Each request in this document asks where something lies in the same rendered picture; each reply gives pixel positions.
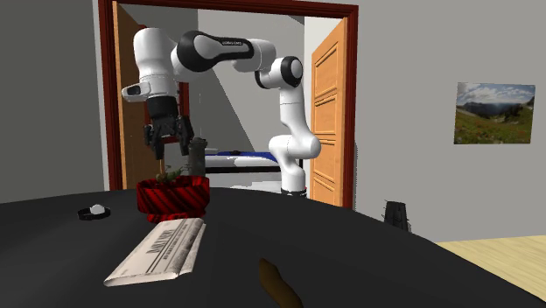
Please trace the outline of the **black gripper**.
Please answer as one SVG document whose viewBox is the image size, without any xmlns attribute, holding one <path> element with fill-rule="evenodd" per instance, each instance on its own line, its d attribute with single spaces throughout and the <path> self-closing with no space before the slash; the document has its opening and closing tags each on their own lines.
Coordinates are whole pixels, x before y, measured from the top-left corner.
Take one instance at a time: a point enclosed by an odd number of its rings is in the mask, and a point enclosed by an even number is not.
<svg viewBox="0 0 546 308">
<path fill-rule="evenodd" d="M 160 132 L 175 132 L 182 156 L 189 155 L 189 145 L 194 138 L 193 126 L 188 115 L 179 115 L 179 106 L 173 96 L 155 96 L 147 101 L 147 110 L 151 124 L 143 126 L 144 144 L 154 152 L 155 159 L 165 155 Z"/>
</svg>

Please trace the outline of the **dark grey cylindrical bottle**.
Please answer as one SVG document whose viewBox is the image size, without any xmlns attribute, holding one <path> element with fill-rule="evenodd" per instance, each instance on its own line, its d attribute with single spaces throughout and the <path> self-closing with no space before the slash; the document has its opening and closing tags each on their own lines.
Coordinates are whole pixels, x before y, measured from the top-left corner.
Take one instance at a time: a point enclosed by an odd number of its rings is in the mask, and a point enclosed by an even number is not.
<svg viewBox="0 0 546 308">
<path fill-rule="evenodd" d="M 190 142 L 188 166 L 189 174 L 192 176 L 206 175 L 206 147 L 207 140 L 195 136 Z"/>
</svg>

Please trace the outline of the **brown door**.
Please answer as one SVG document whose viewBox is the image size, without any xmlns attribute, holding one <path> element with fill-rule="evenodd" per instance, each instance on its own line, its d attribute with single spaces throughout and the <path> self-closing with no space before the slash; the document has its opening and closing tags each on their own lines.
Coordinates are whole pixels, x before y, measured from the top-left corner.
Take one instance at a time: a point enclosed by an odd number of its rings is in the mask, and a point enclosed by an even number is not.
<svg viewBox="0 0 546 308">
<path fill-rule="evenodd" d="M 118 2 L 113 2 L 113 25 L 122 188 L 134 189 L 141 180 L 154 178 L 162 161 L 144 144 L 145 102 L 127 102 L 121 95 L 123 88 L 139 82 L 133 37 L 141 26 Z"/>
</svg>

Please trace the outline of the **red striped potted plant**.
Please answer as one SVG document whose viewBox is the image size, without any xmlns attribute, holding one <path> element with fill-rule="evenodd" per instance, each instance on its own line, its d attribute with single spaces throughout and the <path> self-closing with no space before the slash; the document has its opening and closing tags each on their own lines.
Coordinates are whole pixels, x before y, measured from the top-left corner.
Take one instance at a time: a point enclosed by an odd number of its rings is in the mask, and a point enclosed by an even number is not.
<svg viewBox="0 0 546 308">
<path fill-rule="evenodd" d="M 210 202 L 210 181 L 180 170 L 163 172 L 138 182 L 136 198 L 137 209 L 151 223 L 201 218 Z"/>
</svg>

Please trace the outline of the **bed with blue cover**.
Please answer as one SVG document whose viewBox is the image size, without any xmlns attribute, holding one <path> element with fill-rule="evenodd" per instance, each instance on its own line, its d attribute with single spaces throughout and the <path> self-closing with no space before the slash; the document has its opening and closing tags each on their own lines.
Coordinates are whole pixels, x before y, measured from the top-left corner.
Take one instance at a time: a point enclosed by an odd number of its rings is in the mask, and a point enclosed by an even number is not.
<svg viewBox="0 0 546 308">
<path fill-rule="evenodd" d="M 268 151 L 218 151 L 206 153 L 206 173 L 280 172 L 277 159 Z"/>
</svg>

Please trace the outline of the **folded newspaper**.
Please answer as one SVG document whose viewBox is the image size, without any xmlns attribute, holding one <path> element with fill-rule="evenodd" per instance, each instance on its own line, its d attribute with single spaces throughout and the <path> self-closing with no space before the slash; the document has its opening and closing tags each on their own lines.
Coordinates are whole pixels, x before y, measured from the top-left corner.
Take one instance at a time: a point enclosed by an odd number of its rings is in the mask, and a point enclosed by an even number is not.
<svg viewBox="0 0 546 308">
<path fill-rule="evenodd" d="M 191 273 L 206 227 L 201 218 L 158 223 L 103 284 L 107 287 L 142 284 Z"/>
</svg>

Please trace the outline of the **orange panelled door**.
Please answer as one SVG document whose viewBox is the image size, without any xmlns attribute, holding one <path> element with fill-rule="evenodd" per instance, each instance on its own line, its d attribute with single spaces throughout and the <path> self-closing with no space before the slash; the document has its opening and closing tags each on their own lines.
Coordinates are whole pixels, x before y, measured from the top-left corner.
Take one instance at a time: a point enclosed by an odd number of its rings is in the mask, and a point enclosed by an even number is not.
<svg viewBox="0 0 546 308">
<path fill-rule="evenodd" d="M 311 56 L 311 132 L 321 152 L 310 161 L 310 198 L 343 205 L 347 21 L 343 18 Z"/>
</svg>

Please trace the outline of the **brown oblong object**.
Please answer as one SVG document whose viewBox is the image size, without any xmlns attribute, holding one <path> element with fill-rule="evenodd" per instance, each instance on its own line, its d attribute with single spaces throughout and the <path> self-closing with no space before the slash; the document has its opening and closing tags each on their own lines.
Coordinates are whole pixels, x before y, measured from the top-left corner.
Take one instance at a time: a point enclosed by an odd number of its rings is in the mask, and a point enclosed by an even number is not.
<svg viewBox="0 0 546 308">
<path fill-rule="evenodd" d="M 261 258 L 258 276 L 262 288 L 279 305 L 279 308 L 304 308 L 298 294 L 283 280 L 278 267 Z"/>
</svg>

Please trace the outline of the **black table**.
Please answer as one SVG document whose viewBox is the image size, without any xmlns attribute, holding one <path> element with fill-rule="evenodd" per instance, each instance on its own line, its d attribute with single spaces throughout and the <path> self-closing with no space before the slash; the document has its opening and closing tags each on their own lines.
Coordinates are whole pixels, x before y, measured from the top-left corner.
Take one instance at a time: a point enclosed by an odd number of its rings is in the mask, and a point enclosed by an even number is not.
<svg viewBox="0 0 546 308">
<path fill-rule="evenodd" d="M 546 308 L 416 234 L 310 199 L 214 188 L 195 267 L 107 287 L 151 231 L 132 190 L 0 204 L 0 308 L 277 308 L 275 264 L 304 308 Z"/>
</svg>

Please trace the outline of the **black ribbed object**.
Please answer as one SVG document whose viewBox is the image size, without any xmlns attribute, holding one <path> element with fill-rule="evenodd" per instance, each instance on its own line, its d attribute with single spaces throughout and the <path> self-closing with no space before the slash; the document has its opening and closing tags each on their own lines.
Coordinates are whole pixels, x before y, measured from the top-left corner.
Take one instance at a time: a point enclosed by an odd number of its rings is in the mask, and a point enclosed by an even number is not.
<svg viewBox="0 0 546 308">
<path fill-rule="evenodd" d="M 387 200 L 382 218 L 385 223 L 393 227 L 411 232 L 411 225 L 407 216 L 405 203 Z"/>
</svg>

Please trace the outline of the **dark red door frame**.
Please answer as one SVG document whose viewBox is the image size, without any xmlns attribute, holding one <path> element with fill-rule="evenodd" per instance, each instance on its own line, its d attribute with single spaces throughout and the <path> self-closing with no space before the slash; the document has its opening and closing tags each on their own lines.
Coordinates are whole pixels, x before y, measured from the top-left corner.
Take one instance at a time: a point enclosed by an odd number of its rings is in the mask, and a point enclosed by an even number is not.
<svg viewBox="0 0 546 308">
<path fill-rule="evenodd" d="M 354 208 L 354 134 L 355 106 L 357 94 L 358 63 L 358 17 L 355 4 L 318 3 L 298 0 L 97 0 L 95 41 L 101 48 L 97 53 L 97 74 L 102 77 L 99 89 L 103 92 L 104 127 L 103 164 L 105 187 L 111 191 L 123 189 L 123 160 L 120 142 L 120 116 L 118 111 L 115 23 L 113 7 L 117 4 L 140 4 L 215 11 L 239 11 L 280 15 L 297 15 L 318 18 L 342 18 L 346 24 L 346 77 L 345 110 L 343 117 L 344 136 L 343 166 L 341 173 L 341 205 Z"/>
</svg>

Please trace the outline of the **landscape wall picture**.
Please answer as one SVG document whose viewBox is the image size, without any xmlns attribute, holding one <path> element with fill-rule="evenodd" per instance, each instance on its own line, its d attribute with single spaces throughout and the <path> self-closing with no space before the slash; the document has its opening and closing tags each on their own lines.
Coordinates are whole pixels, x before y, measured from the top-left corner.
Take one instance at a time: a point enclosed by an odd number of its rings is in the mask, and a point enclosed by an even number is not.
<svg viewBox="0 0 546 308">
<path fill-rule="evenodd" d="M 528 144 L 536 87 L 460 82 L 454 124 L 455 144 Z"/>
</svg>

